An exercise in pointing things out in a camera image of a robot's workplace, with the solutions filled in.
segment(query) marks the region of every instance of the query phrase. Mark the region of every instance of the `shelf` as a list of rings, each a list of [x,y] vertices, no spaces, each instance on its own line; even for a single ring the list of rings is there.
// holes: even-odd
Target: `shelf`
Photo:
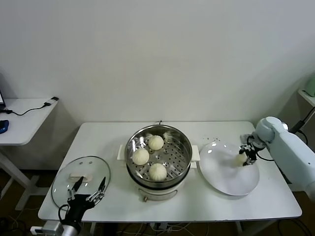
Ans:
[[[309,96],[302,89],[299,89],[298,92],[306,101],[308,101],[308,103],[310,103],[313,107],[315,107],[315,97]]]

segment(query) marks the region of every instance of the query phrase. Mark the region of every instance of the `glass lid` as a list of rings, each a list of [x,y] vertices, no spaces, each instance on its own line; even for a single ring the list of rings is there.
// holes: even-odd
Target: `glass lid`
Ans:
[[[93,194],[98,190],[104,177],[105,190],[110,181],[110,169],[106,161],[97,156],[80,157],[66,165],[56,176],[51,195],[57,207],[67,204],[68,189],[84,177],[76,194]]]

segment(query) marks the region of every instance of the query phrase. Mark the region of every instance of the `table leg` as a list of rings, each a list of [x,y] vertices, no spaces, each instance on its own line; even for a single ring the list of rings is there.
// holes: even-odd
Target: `table leg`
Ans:
[[[0,153],[0,167],[23,187],[29,186],[31,181],[2,153]]]
[[[267,228],[271,224],[276,222],[276,220],[268,220],[268,221],[257,221],[255,222],[252,226],[248,227],[246,230],[239,232],[239,227],[238,228],[238,235],[237,236],[253,236],[263,229]]]
[[[31,179],[27,178],[6,156],[0,153],[0,167],[7,172],[12,178],[6,184],[2,191],[2,196],[5,194],[13,179],[16,180],[20,185],[25,188],[24,193],[22,194],[18,204],[16,205],[16,210],[23,210],[26,202],[30,196],[46,196],[49,188],[38,188],[36,187],[36,182],[39,179],[39,176],[33,176]]]
[[[10,178],[8,183],[6,183],[5,187],[2,189],[1,191],[1,198],[0,200],[3,198],[3,196],[5,195],[5,193],[8,191],[9,187],[11,186],[11,184],[13,183],[14,178]]]
[[[96,226],[96,222],[92,222],[91,228],[90,228],[90,234],[91,234],[91,235],[94,235],[95,226]]]

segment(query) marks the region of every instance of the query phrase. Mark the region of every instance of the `white plate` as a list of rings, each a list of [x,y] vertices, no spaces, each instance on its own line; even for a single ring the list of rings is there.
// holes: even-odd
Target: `white plate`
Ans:
[[[224,142],[212,142],[200,152],[200,170],[217,190],[233,196],[252,192],[259,182],[257,164],[236,167],[235,156],[239,147]]]

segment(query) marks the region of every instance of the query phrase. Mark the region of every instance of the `white table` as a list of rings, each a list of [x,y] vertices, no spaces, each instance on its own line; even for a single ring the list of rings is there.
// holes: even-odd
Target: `white table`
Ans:
[[[126,168],[116,160],[120,144],[140,128],[152,123],[84,123],[62,165],[86,155],[106,160],[112,178],[103,200],[88,210],[83,221],[92,222],[215,222],[299,217],[302,214],[296,199],[274,162],[258,159],[260,181],[245,197],[225,195],[210,186],[198,169],[191,169],[184,187],[167,201],[142,202]],[[252,133],[250,122],[163,122],[180,129],[199,151],[215,139],[240,144],[240,135]],[[271,158],[268,151],[262,151]],[[58,208],[50,192],[38,217],[58,220]]]
[[[49,98],[32,98],[32,99],[6,99],[6,108],[17,113],[23,113],[28,109],[41,107]],[[53,110],[57,103],[51,106],[44,107],[40,110],[34,110],[26,113],[23,116],[15,114],[0,114],[0,120],[9,120],[8,130],[0,134],[0,146],[20,146],[27,144],[47,116]],[[13,180],[25,187],[25,191],[21,196],[16,210],[22,210],[31,195],[45,196],[48,188],[38,188],[35,186],[38,181],[38,176],[33,176],[28,179],[5,155],[0,153],[0,167],[4,169],[12,178],[2,190],[2,196],[6,193]]]

